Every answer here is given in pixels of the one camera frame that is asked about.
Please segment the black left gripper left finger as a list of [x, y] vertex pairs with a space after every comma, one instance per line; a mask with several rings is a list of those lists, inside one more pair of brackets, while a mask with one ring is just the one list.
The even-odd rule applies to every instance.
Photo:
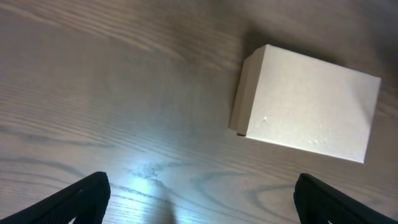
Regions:
[[111, 190], [108, 176], [95, 172], [1, 220], [2, 224], [101, 224]]

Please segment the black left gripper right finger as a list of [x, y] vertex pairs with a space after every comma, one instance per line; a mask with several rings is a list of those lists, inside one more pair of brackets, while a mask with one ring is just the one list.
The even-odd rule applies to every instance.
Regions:
[[307, 173], [295, 184], [294, 204], [300, 222], [306, 224], [397, 224]]

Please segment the cardboard box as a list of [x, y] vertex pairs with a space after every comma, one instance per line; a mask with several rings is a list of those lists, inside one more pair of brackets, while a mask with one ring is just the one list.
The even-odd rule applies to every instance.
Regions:
[[380, 86], [379, 77], [267, 44], [243, 62], [229, 128], [362, 163]]

